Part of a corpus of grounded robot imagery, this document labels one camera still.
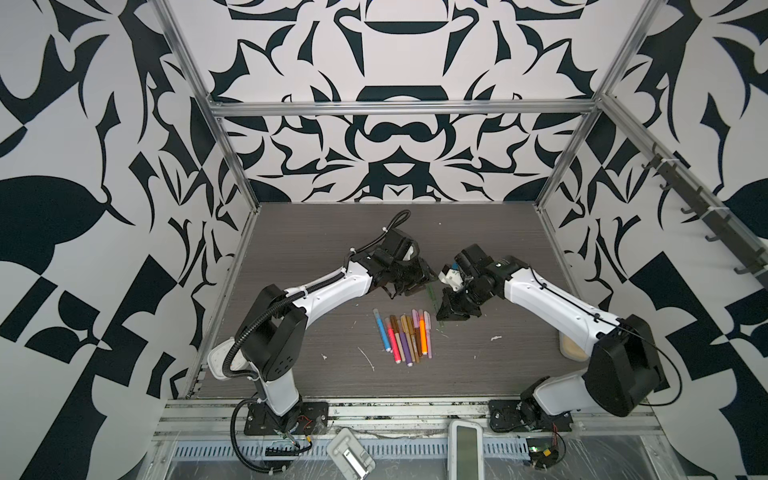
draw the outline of plastic container with beige contents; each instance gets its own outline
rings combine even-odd
[[[576,345],[576,342],[563,335],[560,332],[560,353],[567,359],[575,360],[577,362],[586,362],[589,357],[580,346]]]

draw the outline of black and white patterned wall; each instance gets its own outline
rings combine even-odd
[[[768,237],[768,5],[670,0],[618,98],[750,229]],[[546,205],[586,300],[648,321],[683,394],[656,414],[686,473],[768,475],[768,292],[601,117]],[[650,396],[672,400],[679,385]]]
[[[171,0],[220,102],[590,98],[641,0]],[[230,118],[261,201],[534,200],[576,114]]]
[[[249,213],[145,0],[0,7],[3,478],[133,478]]]
[[[535,200],[579,114],[228,118],[261,201]]]

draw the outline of white debris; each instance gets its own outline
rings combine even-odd
[[[375,372],[376,371],[376,367],[373,366],[373,364],[371,363],[371,359],[368,358],[366,353],[363,352],[363,350],[360,347],[357,347],[357,349],[360,351],[360,353],[362,353],[362,356],[364,356],[366,358],[366,360],[368,360],[368,365],[371,365],[371,369],[373,369],[373,371]]]

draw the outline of pile of markers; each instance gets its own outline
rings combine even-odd
[[[395,363],[404,362],[407,366],[420,363],[421,357],[432,358],[432,322],[429,312],[424,310],[411,310],[411,315],[390,315],[389,322],[382,321],[379,309],[373,309],[376,322],[379,324],[379,333],[384,341],[384,348],[392,352]]]

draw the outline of wood grain surface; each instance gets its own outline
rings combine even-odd
[[[257,294],[267,285],[307,283],[341,266],[350,247],[375,238],[403,208],[400,230],[418,243],[435,272],[463,248],[477,243],[491,257],[514,255],[544,278],[567,289],[552,248],[531,204],[265,204],[218,332],[217,343],[236,332]],[[442,284],[433,284],[441,295]],[[534,314],[494,298],[483,316],[433,327],[432,359],[407,367],[384,351],[373,309],[382,318],[435,309],[426,292],[390,300],[379,289],[349,301],[306,332],[293,374],[302,396],[514,395],[542,376],[558,376],[584,364],[564,358],[558,333]],[[368,356],[368,363],[361,350]],[[220,382],[211,375],[198,398],[253,395],[245,379]]]

